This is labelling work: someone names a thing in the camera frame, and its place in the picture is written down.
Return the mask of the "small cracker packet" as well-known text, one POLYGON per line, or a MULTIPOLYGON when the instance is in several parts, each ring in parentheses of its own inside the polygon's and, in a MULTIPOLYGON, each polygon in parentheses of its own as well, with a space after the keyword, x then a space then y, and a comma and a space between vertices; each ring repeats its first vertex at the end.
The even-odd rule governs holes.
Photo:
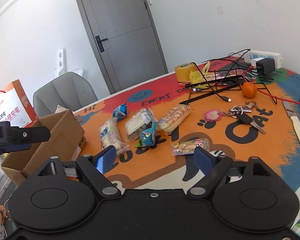
POLYGON ((172 155, 181 156, 194 154, 196 147, 201 147, 206 151, 210 150, 210 144, 207 139, 197 138, 185 142, 178 142, 172 145, 172 155))

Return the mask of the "long white bread pack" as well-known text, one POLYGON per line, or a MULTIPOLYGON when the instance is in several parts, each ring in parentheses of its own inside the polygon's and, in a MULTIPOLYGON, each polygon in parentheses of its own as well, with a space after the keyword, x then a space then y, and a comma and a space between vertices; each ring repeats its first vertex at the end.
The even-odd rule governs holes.
POLYGON ((108 119, 103 126, 99 128, 102 149, 108 146, 114 146, 116 155, 119 156, 129 149, 129 145, 122 141, 117 128, 117 118, 108 119))

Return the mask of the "small blue snack packet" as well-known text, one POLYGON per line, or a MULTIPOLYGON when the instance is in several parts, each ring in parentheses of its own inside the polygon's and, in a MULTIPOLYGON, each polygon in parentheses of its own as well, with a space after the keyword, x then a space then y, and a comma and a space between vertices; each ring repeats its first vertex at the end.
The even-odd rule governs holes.
POLYGON ((126 116, 127 116, 127 104, 126 103, 123 103, 123 104, 117 106, 113 110, 112 117, 116 118, 117 121, 123 120, 126 116))

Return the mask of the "teal green snack packet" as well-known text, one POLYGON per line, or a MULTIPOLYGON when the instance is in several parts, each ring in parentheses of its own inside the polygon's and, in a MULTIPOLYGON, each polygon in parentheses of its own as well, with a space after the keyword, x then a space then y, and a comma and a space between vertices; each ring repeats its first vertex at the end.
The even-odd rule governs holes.
POLYGON ((146 146, 154 146, 155 145, 155 135, 157 131, 157 123, 153 122, 150 128, 145 129, 141 132, 140 138, 135 145, 136 148, 142 148, 146 146))

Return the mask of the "clear sandwich pack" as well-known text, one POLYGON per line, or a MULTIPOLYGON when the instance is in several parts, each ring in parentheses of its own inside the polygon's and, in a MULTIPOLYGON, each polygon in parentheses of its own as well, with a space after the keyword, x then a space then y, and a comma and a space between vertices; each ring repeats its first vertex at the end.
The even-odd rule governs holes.
POLYGON ((141 133, 152 127, 157 122, 153 112, 149 108, 142 108, 125 123, 126 136, 128 141, 136 140, 141 133))

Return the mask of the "biscuit roll pack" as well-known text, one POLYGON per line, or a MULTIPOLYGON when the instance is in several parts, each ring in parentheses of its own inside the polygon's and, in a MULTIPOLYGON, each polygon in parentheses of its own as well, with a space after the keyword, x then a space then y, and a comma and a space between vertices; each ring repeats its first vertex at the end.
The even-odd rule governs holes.
POLYGON ((170 135, 189 115, 190 108, 187 105, 176 105, 157 124, 159 132, 170 135))

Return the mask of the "orange white paper bag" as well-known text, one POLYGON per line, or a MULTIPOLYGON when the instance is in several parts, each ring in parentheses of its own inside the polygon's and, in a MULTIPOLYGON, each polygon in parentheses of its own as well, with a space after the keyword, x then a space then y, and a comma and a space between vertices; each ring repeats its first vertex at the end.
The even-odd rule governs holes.
POLYGON ((37 120, 20 80, 12 81, 0 90, 0 122, 9 121, 11 126, 24 128, 37 120))

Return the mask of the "cardboard box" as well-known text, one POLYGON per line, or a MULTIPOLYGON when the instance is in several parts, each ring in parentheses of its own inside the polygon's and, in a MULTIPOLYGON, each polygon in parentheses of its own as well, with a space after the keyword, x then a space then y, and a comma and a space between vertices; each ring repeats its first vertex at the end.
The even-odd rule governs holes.
POLYGON ((47 127, 51 137, 32 144, 28 150, 9 153, 2 162, 2 170, 17 186, 51 156, 61 161, 75 160, 85 144, 84 129, 70 110, 39 118, 32 126, 47 127))

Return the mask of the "polka dot cushion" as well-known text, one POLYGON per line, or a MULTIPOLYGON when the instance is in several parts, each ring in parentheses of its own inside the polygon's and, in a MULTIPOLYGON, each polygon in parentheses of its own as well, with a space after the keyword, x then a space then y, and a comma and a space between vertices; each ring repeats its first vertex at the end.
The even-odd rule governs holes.
POLYGON ((58 105, 57 108, 56 108, 55 113, 61 113, 63 111, 67 111, 67 110, 68 110, 67 108, 65 108, 65 107, 63 107, 61 105, 58 105))

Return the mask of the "yellow plastic bag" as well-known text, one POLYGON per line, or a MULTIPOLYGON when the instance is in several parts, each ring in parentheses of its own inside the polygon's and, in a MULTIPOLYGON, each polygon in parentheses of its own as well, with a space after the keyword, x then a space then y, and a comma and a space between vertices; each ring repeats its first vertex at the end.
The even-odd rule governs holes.
POLYGON ((195 66, 195 69, 192 70, 189 74, 189 79, 191 84, 205 82, 207 80, 207 74, 210 69, 210 62, 207 62, 203 65, 202 69, 198 69, 195 66))

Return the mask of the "yellow tape roll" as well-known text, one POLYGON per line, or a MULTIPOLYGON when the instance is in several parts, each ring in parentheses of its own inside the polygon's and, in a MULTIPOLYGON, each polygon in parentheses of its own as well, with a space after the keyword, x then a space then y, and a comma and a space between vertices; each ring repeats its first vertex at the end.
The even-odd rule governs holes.
POLYGON ((174 68, 176 79, 179 83, 189 82, 190 73, 195 72, 197 67, 194 63, 185 63, 174 68))

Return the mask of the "black power adapter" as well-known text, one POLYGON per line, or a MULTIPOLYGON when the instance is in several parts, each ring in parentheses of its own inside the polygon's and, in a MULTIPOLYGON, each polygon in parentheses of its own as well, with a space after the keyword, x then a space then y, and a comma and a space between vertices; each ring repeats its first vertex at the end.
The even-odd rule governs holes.
POLYGON ((262 58, 256 62, 258 75, 268 75, 275 71, 275 61, 269 58, 262 58))

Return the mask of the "white power strip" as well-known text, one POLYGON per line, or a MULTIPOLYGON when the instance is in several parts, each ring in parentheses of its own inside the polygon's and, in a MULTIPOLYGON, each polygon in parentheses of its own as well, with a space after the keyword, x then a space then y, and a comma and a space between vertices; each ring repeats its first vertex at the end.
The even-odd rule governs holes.
POLYGON ((260 61, 260 59, 263 58, 274 60, 276 69, 282 68, 283 65, 283 58, 280 53, 250 50, 243 57, 245 63, 250 63, 254 68, 256 68, 257 61, 260 61))

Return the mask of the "grey door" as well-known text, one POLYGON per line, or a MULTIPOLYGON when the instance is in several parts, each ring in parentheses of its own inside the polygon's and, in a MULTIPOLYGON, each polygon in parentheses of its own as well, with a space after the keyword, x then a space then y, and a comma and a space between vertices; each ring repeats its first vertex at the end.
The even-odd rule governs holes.
POLYGON ((111 94, 168 72, 146 0, 76 0, 111 94))

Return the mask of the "white handled knife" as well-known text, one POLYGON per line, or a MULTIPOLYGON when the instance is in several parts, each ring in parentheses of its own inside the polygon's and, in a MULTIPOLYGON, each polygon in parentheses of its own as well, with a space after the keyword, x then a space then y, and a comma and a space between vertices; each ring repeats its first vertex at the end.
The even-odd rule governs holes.
POLYGON ((283 101, 282 103, 286 110, 287 115, 290 117, 290 119, 292 121, 294 131, 300 142, 300 120, 298 119, 298 116, 296 115, 296 113, 293 111, 289 102, 283 101))

